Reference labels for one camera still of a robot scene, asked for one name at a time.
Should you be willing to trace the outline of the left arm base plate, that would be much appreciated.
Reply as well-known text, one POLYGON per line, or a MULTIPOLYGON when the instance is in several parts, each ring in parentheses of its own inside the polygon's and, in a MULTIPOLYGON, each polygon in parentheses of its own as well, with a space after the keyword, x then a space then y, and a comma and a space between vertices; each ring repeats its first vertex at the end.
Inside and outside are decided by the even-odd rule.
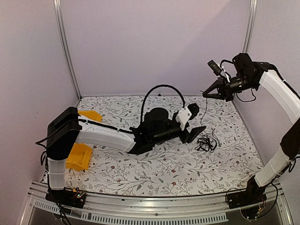
POLYGON ((61 204, 63 206, 82 209, 85 204, 86 191, 79 190, 77 188, 74 190, 48 189, 45 199, 53 203, 61 204))

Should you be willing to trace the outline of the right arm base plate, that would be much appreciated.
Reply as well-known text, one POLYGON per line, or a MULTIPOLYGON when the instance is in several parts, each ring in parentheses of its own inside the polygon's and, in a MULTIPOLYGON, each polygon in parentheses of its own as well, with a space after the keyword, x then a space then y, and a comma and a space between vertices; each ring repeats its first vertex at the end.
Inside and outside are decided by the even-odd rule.
POLYGON ((252 204, 257 204, 267 200, 264 191, 252 192, 252 191, 238 191, 227 193, 225 195, 225 201, 230 209, 240 208, 244 206, 249 206, 252 204))

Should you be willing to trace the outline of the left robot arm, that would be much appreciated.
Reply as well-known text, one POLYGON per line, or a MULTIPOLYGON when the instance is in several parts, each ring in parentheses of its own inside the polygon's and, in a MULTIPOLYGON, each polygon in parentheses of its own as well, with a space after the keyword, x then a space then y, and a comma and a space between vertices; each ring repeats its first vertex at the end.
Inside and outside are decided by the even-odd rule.
POLYGON ((205 126, 188 130, 189 121, 200 111, 198 104, 187 105, 182 101, 182 107, 169 117, 169 112, 156 107, 144 112, 146 98, 142 101, 140 124, 128 130, 110 126, 81 115, 76 107, 64 110, 47 126, 47 136, 36 142, 45 148, 48 162, 48 191, 59 203, 70 199, 65 189, 65 165, 74 144, 87 143, 122 150, 129 154, 141 155, 153 150, 157 144, 162 144, 174 138, 182 143, 191 143, 205 126))

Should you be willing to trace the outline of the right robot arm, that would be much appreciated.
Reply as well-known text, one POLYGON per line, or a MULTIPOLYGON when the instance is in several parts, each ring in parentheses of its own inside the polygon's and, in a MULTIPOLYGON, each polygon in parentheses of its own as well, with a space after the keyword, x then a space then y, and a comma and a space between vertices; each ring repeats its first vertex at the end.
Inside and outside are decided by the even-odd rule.
POLYGON ((300 96, 281 76, 277 67, 266 61, 253 61, 247 53, 239 53, 231 60, 216 63, 208 62, 217 80, 203 92, 203 97, 232 101, 233 97, 245 90, 262 88, 278 104, 265 111, 275 118, 283 115, 278 125, 272 129, 280 131, 282 139, 278 141, 278 150, 265 166, 247 181, 245 190, 229 193, 229 203, 241 205, 253 204, 266 200, 265 189, 275 179, 283 175, 300 154, 300 96))

